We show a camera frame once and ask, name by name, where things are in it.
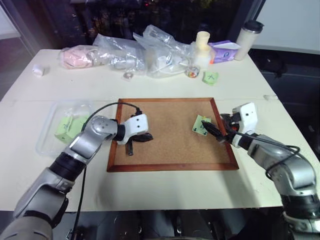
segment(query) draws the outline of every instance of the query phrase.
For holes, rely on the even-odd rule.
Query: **black cable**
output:
[[[84,171],[83,171],[80,200],[79,200],[78,210],[77,210],[77,212],[76,212],[76,217],[75,217],[75,221],[74,221],[73,230],[72,230],[72,234],[71,234],[70,240],[74,240],[74,237],[75,237],[75,234],[76,234],[76,228],[77,228],[78,222],[79,222],[82,200],[83,200],[83,198],[84,198],[86,174],[87,174],[87,167],[85,167],[85,168],[84,168]]]
[[[96,114],[97,114],[98,112],[100,112],[101,110],[103,110],[103,109],[105,109],[105,108],[107,108],[107,107],[109,107],[109,106],[116,105],[116,104],[118,104],[118,105],[119,105],[119,104],[124,104],[124,105],[128,105],[128,106],[134,107],[134,108],[136,109],[136,113],[135,113],[136,115],[142,113],[142,112],[140,111],[140,108],[139,108],[139,107],[137,107],[136,105],[133,105],[133,104],[131,104],[131,103],[127,103],[127,102],[113,102],[113,103],[109,103],[109,104],[107,104],[107,105],[104,105],[104,106],[100,107],[98,110],[96,110],[94,113],[92,113],[92,114],[88,117],[88,119],[85,121],[85,123],[84,123],[83,126],[82,126],[81,132],[82,132],[83,130],[85,130],[88,122],[92,119],[92,117],[93,117],[94,115],[96,115]]]
[[[134,107],[136,109],[136,112],[135,114],[136,115],[139,115],[141,114],[141,110],[139,107],[137,107],[136,105],[133,105],[131,103],[127,103],[127,102],[113,102],[113,103],[109,103],[107,105],[104,105],[102,107],[100,107],[98,110],[96,110],[94,113],[92,113],[88,119],[85,121],[85,123],[83,124],[82,126],[82,129],[81,129],[81,132],[83,130],[85,130],[88,122],[93,118],[94,115],[96,115],[98,112],[100,112],[102,109],[105,109],[109,106],[112,106],[112,105],[119,105],[119,104],[124,104],[124,105],[128,105],[128,106],[131,106],[131,107]],[[79,222],[79,217],[80,217],[80,212],[81,212],[81,205],[82,205],[82,200],[84,198],[84,191],[85,191],[85,182],[86,182],[86,174],[87,174],[87,167],[84,168],[84,171],[83,171],[83,178],[82,178],[82,187],[81,187],[81,194],[80,194],[80,200],[79,200],[79,205],[78,205],[78,209],[77,209],[77,212],[76,212],[76,217],[75,217],[75,221],[74,221],[74,225],[73,225],[73,230],[72,230],[72,234],[71,234],[71,240],[74,240],[74,237],[75,237],[75,233],[76,233],[76,228],[78,226],[78,222]]]
[[[280,165],[280,164],[283,164],[285,161],[289,160],[290,158],[298,155],[300,158],[304,159],[305,161],[308,161],[301,153],[299,153],[300,152],[300,148],[298,146],[283,145],[283,144],[276,143],[276,142],[273,142],[273,141],[269,141],[269,140],[261,139],[261,138],[258,138],[258,137],[254,137],[254,136],[251,136],[251,135],[248,135],[248,134],[240,133],[240,132],[235,131],[235,130],[233,130],[231,128],[229,128],[229,131],[231,131],[234,134],[240,135],[242,137],[250,138],[250,139],[253,139],[253,140],[257,140],[257,141],[260,141],[260,142],[264,142],[264,143],[267,143],[267,144],[271,144],[271,145],[286,149],[286,150],[288,150],[288,151],[290,151],[292,153],[290,156],[286,157],[285,159],[283,159],[283,160],[281,160],[279,162],[276,162],[275,164],[272,164],[271,166],[269,166],[265,170],[265,176],[270,180],[272,180],[271,175],[269,173],[270,170],[273,169],[274,167]]]

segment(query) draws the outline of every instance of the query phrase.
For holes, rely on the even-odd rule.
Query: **wooden frame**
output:
[[[210,101],[211,107],[216,118],[216,122],[222,134],[226,134],[224,124],[220,118],[218,108],[213,98],[123,98],[118,102],[123,103],[139,103],[139,102],[205,102]],[[120,122],[123,105],[119,104],[116,111],[116,120]],[[237,170],[235,155],[229,143],[225,142],[225,149],[229,157],[229,163],[164,163],[164,164],[137,164],[137,165],[115,165],[115,157],[117,151],[117,142],[112,141],[107,172],[143,172],[143,171],[186,171],[186,170]]]

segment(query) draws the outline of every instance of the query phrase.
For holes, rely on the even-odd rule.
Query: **cork board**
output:
[[[112,141],[108,172],[239,169],[229,143],[192,131],[201,115],[226,133],[213,98],[128,98],[119,102],[132,103],[147,115],[153,140],[133,142],[133,156],[127,155],[125,145]],[[121,123],[134,113],[134,108],[119,104],[116,119]]]

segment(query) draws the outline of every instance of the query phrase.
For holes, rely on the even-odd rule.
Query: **white wall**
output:
[[[20,37],[19,32],[12,24],[7,14],[0,6],[0,40]]]
[[[320,54],[320,0],[266,0],[254,49]]]

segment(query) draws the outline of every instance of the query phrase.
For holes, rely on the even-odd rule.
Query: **clear plastic container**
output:
[[[57,157],[67,146],[55,137],[63,117],[89,116],[93,113],[92,102],[88,100],[65,100],[54,103],[50,109],[35,146],[39,155]]]

